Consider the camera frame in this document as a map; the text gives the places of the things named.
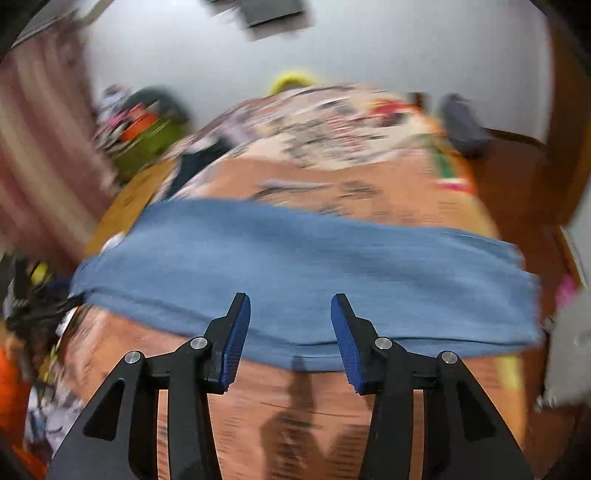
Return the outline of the blue denim pants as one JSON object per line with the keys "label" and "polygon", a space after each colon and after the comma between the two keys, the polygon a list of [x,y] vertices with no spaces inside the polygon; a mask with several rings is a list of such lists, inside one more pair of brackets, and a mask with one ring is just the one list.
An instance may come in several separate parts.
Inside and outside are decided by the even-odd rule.
{"label": "blue denim pants", "polygon": [[245,358],[308,371],[342,369],[335,294],[412,352],[466,358],[537,344],[539,291],[518,248],[500,240],[213,199],[148,206],[71,283],[89,304],[185,337],[244,293]]}

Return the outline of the yellow wooden board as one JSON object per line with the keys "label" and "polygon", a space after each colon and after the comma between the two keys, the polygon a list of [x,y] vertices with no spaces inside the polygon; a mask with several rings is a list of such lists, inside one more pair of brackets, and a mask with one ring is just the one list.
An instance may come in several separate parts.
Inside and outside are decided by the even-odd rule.
{"label": "yellow wooden board", "polygon": [[114,235],[127,234],[164,180],[176,167],[177,160],[154,164],[135,175],[116,195],[86,245],[84,256],[97,255]]}

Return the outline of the striped pink curtain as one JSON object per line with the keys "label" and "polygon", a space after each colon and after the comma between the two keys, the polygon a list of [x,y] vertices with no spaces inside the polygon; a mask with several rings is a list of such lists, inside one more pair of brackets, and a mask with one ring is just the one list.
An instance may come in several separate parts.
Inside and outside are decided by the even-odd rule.
{"label": "striped pink curtain", "polygon": [[114,196],[78,25],[62,19],[1,62],[1,244],[72,273]]}

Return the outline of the dark navy folded garment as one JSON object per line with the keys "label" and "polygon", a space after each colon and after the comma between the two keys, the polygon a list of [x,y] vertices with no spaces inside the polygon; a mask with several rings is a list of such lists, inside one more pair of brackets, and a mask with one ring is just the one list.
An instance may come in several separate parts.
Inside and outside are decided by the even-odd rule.
{"label": "dark navy folded garment", "polygon": [[163,198],[174,196],[195,175],[221,158],[232,149],[232,145],[224,138],[218,138],[207,143],[195,143],[180,157],[176,174],[169,183]]}

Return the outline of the newspaper print bed blanket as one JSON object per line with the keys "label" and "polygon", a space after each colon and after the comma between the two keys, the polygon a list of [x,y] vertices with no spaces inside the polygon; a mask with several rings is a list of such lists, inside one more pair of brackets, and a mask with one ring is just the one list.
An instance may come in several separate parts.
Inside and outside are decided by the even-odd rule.
{"label": "newspaper print bed blanket", "polygon": [[[223,133],[238,148],[180,190],[383,224],[499,231],[466,161],[438,123],[401,97],[363,86],[308,88],[235,106],[188,138]],[[228,394],[211,397],[228,479],[352,479],[373,401],[344,374],[242,361]]]}

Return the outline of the dark grey bag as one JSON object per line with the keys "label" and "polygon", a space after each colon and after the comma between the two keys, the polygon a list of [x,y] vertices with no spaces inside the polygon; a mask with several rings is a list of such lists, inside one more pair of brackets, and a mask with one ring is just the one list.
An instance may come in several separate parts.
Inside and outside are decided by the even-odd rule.
{"label": "dark grey bag", "polygon": [[467,99],[457,93],[446,95],[440,114],[448,140],[462,156],[477,159],[488,153],[492,136],[478,121]]}

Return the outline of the green storage bag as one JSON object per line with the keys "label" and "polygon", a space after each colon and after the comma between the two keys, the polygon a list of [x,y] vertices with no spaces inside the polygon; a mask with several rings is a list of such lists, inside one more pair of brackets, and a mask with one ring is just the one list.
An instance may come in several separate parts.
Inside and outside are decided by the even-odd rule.
{"label": "green storage bag", "polygon": [[122,149],[110,155],[117,181],[129,182],[144,167],[155,163],[184,135],[184,124],[170,119],[157,120]]}

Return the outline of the orange box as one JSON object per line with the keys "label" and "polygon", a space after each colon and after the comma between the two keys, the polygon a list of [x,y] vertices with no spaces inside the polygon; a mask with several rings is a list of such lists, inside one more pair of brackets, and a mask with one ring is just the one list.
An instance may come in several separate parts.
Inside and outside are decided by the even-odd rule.
{"label": "orange box", "polygon": [[134,120],[129,127],[127,127],[120,135],[122,142],[132,141],[138,137],[141,133],[151,127],[157,122],[159,117],[154,113],[145,113],[141,117]]}

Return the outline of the grey neck pillow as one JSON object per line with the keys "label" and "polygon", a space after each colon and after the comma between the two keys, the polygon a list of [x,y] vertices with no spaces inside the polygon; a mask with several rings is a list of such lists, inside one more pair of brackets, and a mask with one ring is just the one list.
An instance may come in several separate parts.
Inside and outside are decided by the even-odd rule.
{"label": "grey neck pillow", "polygon": [[137,90],[127,97],[123,109],[141,105],[143,108],[152,109],[162,118],[170,119],[181,124],[190,120],[188,110],[177,100],[172,93],[162,87],[145,87]]}

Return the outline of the yellow curved pillow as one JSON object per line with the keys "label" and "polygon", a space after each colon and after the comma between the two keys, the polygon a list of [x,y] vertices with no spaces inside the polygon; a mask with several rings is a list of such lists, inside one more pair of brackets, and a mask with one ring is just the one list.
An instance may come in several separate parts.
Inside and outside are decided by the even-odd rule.
{"label": "yellow curved pillow", "polygon": [[301,89],[318,84],[318,80],[304,71],[284,71],[277,75],[270,84],[269,95],[279,95],[288,90]]}

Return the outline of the small black wall monitor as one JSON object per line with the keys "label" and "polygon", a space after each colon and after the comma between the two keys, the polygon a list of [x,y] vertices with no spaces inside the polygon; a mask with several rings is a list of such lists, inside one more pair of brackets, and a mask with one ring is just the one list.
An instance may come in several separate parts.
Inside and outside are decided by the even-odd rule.
{"label": "small black wall monitor", "polygon": [[271,36],[295,36],[314,25],[306,1],[204,1],[211,15],[236,23],[249,41]]}

